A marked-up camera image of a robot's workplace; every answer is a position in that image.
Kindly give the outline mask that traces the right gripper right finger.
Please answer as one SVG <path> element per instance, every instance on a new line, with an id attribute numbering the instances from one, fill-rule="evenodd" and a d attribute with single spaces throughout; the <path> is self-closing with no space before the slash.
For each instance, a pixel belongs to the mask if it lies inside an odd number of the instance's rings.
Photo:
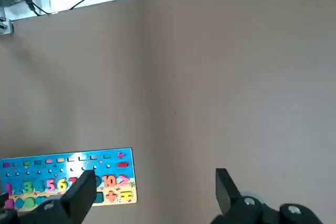
<path id="1" fill-rule="evenodd" d="M 222 213 L 212 223 L 322 223 L 311 209 L 303 205 L 283 204 L 275 210 L 253 196 L 243 196 L 225 168 L 216 168 L 215 189 Z"/>

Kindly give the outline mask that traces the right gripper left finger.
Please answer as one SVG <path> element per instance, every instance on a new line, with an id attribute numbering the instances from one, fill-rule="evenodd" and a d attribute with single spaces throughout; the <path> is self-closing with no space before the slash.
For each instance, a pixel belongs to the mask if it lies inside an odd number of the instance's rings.
<path id="1" fill-rule="evenodd" d="M 49 199 L 17 218 L 17 223 L 82 223 L 96 199 L 96 175 L 84 171 L 58 199 Z"/>

